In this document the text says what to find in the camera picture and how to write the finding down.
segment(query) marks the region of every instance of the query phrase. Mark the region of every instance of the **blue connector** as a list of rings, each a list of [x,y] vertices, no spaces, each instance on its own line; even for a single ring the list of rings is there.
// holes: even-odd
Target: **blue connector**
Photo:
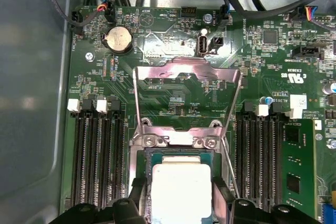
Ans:
[[[336,224],[336,209],[331,204],[322,206],[323,224]]]

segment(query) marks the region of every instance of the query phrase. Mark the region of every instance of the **green circuit board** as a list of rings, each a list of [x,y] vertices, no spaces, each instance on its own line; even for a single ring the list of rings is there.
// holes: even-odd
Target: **green circuit board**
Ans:
[[[93,10],[85,6],[77,11],[85,17]],[[125,55],[112,54],[101,43],[101,35],[112,24],[103,13],[97,16],[84,27],[83,35],[72,37],[68,98],[82,101],[112,97],[121,102],[123,151],[119,160],[122,171],[119,197],[128,193],[128,145],[137,126],[133,69],[162,66],[175,57],[197,57],[197,37],[200,30],[206,28],[209,41],[215,36],[223,37],[224,45],[217,54],[202,57],[214,68],[240,69],[245,79],[227,132],[233,163],[236,113],[241,111],[244,102],[251,102],[255,107],[261,97],[272,97],[281,104],[282,112],[290,111],[291,104],[304,107],[302,119],[287,120],[281,126],[280,198],[281,203],[291,204],[320,219],[321,204],[330,200],[330,186],[336,180],[336,150],[327,147],[327,141],[336,138],[336,120],[325,117],[325,111],[334,107],[328,104],[328,97],[322,92],[323,85],[335,78],[336,34],[307,21],[292,22],[289,15],[245,20],[232,12],[229,23],[221,29],[215,9],[197,9],[192,18],[181,17],[180,8],[117,7],[115,11],[116,24],[113,25],[129,29],[133,49]],[[211,14],[213,22],[206,24],[204,14]],[[334,16],[328,15],[318,15],[316,19],[331,25],[335,22]],[[321,48],[323,59],[292,56],[292,50],[306,45]],[[93,53],[93,62],[86,61],[88,52]],[[198,81],[192,73],[183,73],[176,79],[146,79],[139,82],[142,117],[149,118],[153,125],[173,126],[176,130],[208,126],[213,119],[224,122],[232,89],[234,87],[220,81]],[[69,113],[62,209],[69,206],[67,200],[71,195],[75,127],[75,119]],[[290,127],[300,128],[295,136],[297,140],[286,139]]]

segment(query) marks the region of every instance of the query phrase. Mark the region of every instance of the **motherboard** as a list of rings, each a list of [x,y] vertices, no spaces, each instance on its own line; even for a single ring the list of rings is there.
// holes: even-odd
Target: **motherboard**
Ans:
[[[72,36],[61,209],[81,202],[104,208],[127,197],[135,177],[151,182],[163,155],[197,155],[232,190],[234,176],[240,196],[264,211],[288,204],[321,220],[336,180],[335,60],[336,34],[292,14],[246,20],[196,7],[99,13]],[[163,130],[155,138],[153,126],[224,133],[234,174],[218,138],[186,143]],[[139,134],[146,138],[135,148]]]

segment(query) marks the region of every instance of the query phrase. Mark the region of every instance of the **blue wire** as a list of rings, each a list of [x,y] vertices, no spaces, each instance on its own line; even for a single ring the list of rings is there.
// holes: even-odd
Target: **blue wire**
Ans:
[[[314,18],[315,11],[317,10],[317,6],[314,7],[314,9],[311,11],[311,19]]]

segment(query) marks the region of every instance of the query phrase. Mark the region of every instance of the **chip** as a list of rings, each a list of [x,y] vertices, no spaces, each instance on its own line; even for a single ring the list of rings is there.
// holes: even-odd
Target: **chip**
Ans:
[[[298,143],[300,141],[300,128],[294,125],[286,125],[285,138],[286,141]]]
[[[294,193],[300,193],[300,178],[287,174],[287,189],[293,191]]]
[[[274,30],[264,30],[264,44],[277,44],[278,32]]]

